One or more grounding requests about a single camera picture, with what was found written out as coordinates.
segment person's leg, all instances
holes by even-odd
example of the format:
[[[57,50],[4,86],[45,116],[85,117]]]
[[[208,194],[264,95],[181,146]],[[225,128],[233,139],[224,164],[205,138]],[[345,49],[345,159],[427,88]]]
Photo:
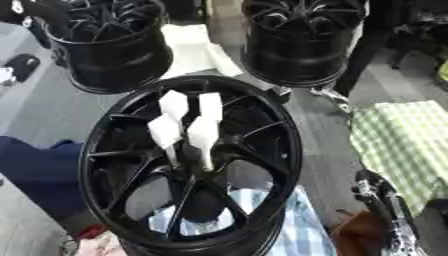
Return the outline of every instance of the person's leg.
[[[349,57],[347,70],[338,79],[333,90],[342,96],[348,97],[362,72],[384,47],[387,39],[392,34],[393,28],[377,27],[375,24],[369,24],[368,20],[366,20],[363,35]]]

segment black wheel rim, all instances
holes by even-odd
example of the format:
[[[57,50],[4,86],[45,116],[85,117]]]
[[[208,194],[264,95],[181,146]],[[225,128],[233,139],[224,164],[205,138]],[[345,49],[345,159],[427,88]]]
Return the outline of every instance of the black wheel rim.
[[[186,124],[197,116],[192,110],[197,105],[197,95],[221,93],[224,120],[220,127],[222,137],[212,153],[216,163],[214,172],[199,172],[200,168],[191,161],[189,154],[180,154],[180,171],[171,170],[163,152],[154,149],[146,132],[146,123],[160,115],[157,100],[170,89],[189,96],[190,113],[183,120]],[[245,111],[251,116],[247,116],[248,120],[244,122],[238,113]],[[254,121],[257,118],[261,118],[258,123]],[[179,145],[177,150],[190,152],[186,148]],[[229,184],[220,183],[227,179],[227,167],[241,159],[262,167],[272,178],[266,198],[250,214],[229,196],[226,191]],[[229,246],[241,239],[250,240],[248,234],[265,227],[282,212],[299,179],[301,163],[300,136],[294,122],[286,110],[265,92],[225,77],[181,77],[159,81],[151,88],[135,92],[106,113],[84,146],[80,158],[80,183],[89,208],[118,236],[158,251],[192,252]],[[129,167],[134,167],[131,175],[120,177]],[[141,220],[131,219],[124,210],[132,193],[157,177],[169,183],[173,195],[170,204],[177,206],[165,234],[142,228]],[[182,206],[192,200],[185,195],[196,195],[197,191],[203,190],[224,203],[234,223],[217,232],[185,236],[180,233],[180,218],[176,216],[182,216],[187,209]],[[182,199],[177,199],[179,194],[184,195]]]

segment gray carpet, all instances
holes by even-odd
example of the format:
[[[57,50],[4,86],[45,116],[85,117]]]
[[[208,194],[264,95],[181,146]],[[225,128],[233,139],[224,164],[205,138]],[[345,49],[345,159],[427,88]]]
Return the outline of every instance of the gray carpet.
[[[214,2],[211,37],[239,62],[244,32],[241,18],[235,12],[237,4],[225,0]],[[97,96],[75,89],[68,82],[64,70],[52,64],[48,52],[42,51],[33,39],[25,39],[23,33],[17,31],[0,26],[0,35],[12,35],[14,42],[20,42],[9,51],[2,50],[0,59],[19,52],[37,53],[43,64],[24,85],[24,92],[11,92],[0,99],[1,134],[41,147],[60,139],[83,142],[98,118],[123,95]],[[430,59],[416,54],[406,58],[402,70],[394,71],[385,65],[388,55],[385,51],[378,56],[363,74],[351,97],[355,106],[364,108],[377,102],[433,99],[448,109],[448,94],[435,86],[431,79],[434,63]],[[266,87],[248,74],[238,78]],[[362,209],[363,205],[356,202],[350,192],[354,172],[360,164],[349,142],[345,117],[325,99],[315,98],[305,89],[295,89],[286,107],[297,123],[304,145],[305,160],[300,183],[306,188],[322,222],[327,225],[337,223],[340,216],[336,209]],[[423,247],[428,253],[446,255],[448,232],[441,225],[437,213],[426,209],[417,218],[417,223]]]

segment checkered cloth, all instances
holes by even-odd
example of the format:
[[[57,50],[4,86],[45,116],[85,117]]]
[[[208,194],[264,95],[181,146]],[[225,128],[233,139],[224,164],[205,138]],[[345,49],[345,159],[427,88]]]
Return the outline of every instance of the checkered cloth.
[[[414,216],[448,198],[448,113],[436,102],[375,104],[351,122],[364,165],[395,186]]]
[[[240,189],[229,193],[246,213],[252,212],[263,201],[267,192]],[[174,212],[174,206],[158,212],[149,219],[151,229],[165,231]],[[232,224],[232,216],[226,209],[217,222],[197,225],[182,221],[183,235],[198,235],[223,229]],[[336,250],[311,206],[303,187],[296,187],[287,202],[283,229],[269,256],[336,256]]]

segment white foam piece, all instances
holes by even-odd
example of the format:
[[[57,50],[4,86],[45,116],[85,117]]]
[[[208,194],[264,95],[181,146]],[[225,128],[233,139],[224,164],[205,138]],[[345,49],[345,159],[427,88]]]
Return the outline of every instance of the white foam piece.
[[[218,44],[207,44],[207,52],[216,69],[225,76],[234,77],[243,71],[232,61],[227,53]]]
[[[190,145],[201,151],[204,169],[212,171],[214,168],[211,149],[219,139],[218,123],[203,116],[198,116],[188,128]]]
[[[162,114],[167,114],[174,119],[182,132],[182,118],[189,110],[187,95],[170,90],[160,98],[159,105]]]
[[[219,93],[213,92],[199,95],[199,106],[201,116],[216,120],[217,122],[222,121],[223,104]]]
[[[149,122],[148,129],[154,142],[165,150],[171,164],[177,166],[174,144],[182,139],[178,123],[168,114],[163,114]]]

